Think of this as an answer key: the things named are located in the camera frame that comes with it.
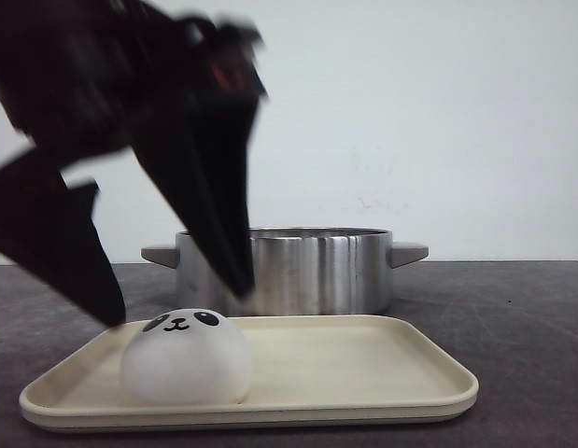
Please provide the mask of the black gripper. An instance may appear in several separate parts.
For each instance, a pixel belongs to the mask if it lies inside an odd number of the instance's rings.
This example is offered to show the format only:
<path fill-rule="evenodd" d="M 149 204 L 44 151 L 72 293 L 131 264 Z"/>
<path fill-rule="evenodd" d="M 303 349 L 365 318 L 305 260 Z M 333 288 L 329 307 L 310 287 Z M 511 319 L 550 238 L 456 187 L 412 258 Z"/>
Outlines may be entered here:
<path fill-rule="evenodd" d="M 0 1 L 0 104 L 35 145 L 81 159 L 134 126 L 140 165 L 219 279 L 238 298 L 255 285 L 247 211 L 247 143 L 263 86 L 258 29 L 172 16 L 146 1 Z"/>

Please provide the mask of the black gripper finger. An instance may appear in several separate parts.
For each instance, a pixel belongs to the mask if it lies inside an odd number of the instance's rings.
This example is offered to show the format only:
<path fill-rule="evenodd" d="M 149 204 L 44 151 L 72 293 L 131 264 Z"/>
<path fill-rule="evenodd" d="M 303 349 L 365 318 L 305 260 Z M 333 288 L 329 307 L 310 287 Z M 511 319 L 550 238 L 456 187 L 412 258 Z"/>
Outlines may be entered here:
<path fill-rule="evenodd" d="M 94 181 L 68 187 L 30 149 L 0 167 L 0 253 L 108 327 L 124 322 L 119 283 L 92 221 Z"/>

